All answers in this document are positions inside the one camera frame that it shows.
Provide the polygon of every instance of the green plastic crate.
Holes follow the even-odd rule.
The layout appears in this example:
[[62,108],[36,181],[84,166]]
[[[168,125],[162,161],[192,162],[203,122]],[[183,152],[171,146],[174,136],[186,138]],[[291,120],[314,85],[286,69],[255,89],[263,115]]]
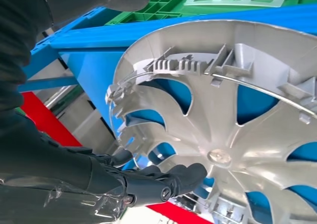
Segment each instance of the green plastic crate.
[[150,0],[143,10],[133,13],[123,12],[106,25],[314,2],[317,0]]

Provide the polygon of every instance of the red steel beam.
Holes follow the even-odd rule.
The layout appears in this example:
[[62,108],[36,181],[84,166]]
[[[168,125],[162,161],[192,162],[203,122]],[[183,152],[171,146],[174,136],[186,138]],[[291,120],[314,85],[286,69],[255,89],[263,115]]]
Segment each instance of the red steel beam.
[[178,224],[211,224],[211,222],[199,217],[195,213],[189,212],[170,202],[149,205],[148,208],[157,213],[161,213]]
[[[28,117],[32,119],[36,127],[46,132],[51,138],[63,146],[82,146],[76,138],[60,122],[51,111],[45,107],[41,100],[32,92],[23,93],[24,104],[21,107]],[[153,211],[178,224],[211,224],[194,213],[167,202],[164,204],[148,206]]]
[[48,134],[62,146],[82,146],[34,93],[26,92],[22,95],[24,97],[22,110],[32,119],[38,130]]

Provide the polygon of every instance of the blue steel beam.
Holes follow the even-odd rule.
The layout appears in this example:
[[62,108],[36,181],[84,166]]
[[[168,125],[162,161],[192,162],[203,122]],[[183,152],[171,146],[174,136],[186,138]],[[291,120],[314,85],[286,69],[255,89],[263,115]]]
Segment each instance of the blue steel beam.
[[[78,83],[109,124],[104,97],[120,57],[147,33],[175,23],[206,19],[239,19],[269,23],[317,34],[317,4],[165,19],[72,30],[51,42]],[[115,121],[118,127],[119,121]]]
[[71,22],[54,34],[46,37],[35,45],[31,51],[32,58],[30,64],[24,68],[26,78],[30,78],[50,63],[60,58],[58,51],[51,47],[51,42],[56,38],[59,38],[63,34],[68,33],[70,30],[85,28],[85,27],[97,27],[102,26],[106,22],[117,16],[120,12],[109,8],[97,7],[88,12],[80,18]]
[[78,29],[56,38],[51,42],[51,46],[57,50],[129,47],[139,38],[157,29],[177,23],[209,19],[269,23],[317,35],[317,4],[306,4]]
[[51,89],[63,86],[75,85],[78,82],[73,76],[49,78],[49,79],[35,79],[29,80],[25,84],[20,85],[17,89],[19,92],[29,92],[40,89]]
[[[109,123],[109,107],[105,102],[107,88],[112,83],[116,64],[126,48],[116,51],[67,51],[61,52],[61,58],[74,74],[77,81]],[[122,121],[114,120],[115,128]]]

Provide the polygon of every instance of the hubcap center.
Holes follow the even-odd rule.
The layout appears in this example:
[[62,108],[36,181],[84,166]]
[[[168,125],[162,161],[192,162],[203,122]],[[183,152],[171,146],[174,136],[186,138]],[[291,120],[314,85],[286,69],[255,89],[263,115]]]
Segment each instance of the hubcap center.
[[226,151],[221,149],[215,149],[210,151],[208,158],[217,166],[226,168],[231,164],[231,156]]

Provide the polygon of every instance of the hubcap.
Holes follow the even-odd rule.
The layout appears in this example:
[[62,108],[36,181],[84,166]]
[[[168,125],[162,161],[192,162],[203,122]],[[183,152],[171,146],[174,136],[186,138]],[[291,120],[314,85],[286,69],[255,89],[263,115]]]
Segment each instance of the hubcap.
[[[316,187],[316,163],[288,158],[317,140],[316,46],[311,35],[233,20],[152,32],[127,50],[117,66],[114,83],[119,86],[146,72],[125,83],[125,94],[113,99],[113,113],[125,121],[119,140],[144,156],[160,143],[171,144],[176,154],[161,162],[162,171],[177,164],[205,165],[208,177],[215,179],[205,204],[224,223],[315,223],[315,206],[289,188]],[[192,95],[188,111],[156,79],[187,86]],[[239,124],[239,85],[279,102]],[[141,110],[157,111],[164,125],[126,119]],[[265,195],[272,217],[257,217],[248,192]]]

